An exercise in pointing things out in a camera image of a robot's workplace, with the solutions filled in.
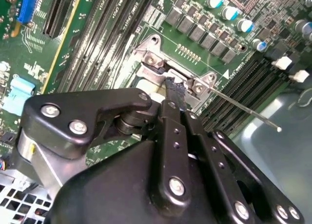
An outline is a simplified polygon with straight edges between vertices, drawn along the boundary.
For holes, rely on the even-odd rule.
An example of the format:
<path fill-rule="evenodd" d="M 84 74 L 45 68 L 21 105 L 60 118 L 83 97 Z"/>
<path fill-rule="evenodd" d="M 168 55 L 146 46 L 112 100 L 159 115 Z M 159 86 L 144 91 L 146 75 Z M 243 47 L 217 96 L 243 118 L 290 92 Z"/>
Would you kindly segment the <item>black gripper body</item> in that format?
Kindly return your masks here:
<path fill-rule="evenodd" d="M 232 224 L 232 216 L 208 193 L 198 160 L 189 159 L 190 205 L 164 216 L 150 198 L 154 143 L 135 144 L 72 177 L 52 206 L 54 224 Z"/>

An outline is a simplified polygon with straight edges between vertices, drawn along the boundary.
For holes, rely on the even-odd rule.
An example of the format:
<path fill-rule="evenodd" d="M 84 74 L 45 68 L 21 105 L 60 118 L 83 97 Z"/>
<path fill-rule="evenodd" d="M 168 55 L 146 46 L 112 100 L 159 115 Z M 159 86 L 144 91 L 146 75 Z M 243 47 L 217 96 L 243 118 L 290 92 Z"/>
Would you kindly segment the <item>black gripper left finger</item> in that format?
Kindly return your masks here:
<path fill-rule="evenodd" d="M 165 80 L 166 95 L 154 101 L 138 88 L 31 97 L 21 118 L 21 138 L 35 145 L 30 163 L 56 198 L 75 175 L 139 143 L 156 145 L 150 198 L 154 205 L 188 205 L 190 174 L 187 132 L 181 122 L 177 83 Z"/>

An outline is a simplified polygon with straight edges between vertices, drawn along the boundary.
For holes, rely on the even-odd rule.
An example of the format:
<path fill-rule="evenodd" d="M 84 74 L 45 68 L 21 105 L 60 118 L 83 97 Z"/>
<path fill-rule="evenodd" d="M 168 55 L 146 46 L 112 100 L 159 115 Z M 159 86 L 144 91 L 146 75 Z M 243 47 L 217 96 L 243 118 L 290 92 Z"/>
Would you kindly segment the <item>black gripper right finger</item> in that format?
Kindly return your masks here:
<path fill-rule="evenodd" d="M 186 109 L 185 86 L 177 102 L 186 127 L 194 202 L 178 224 L 302 224 L 299 209 L 223 132 L 206 132 Z"/>

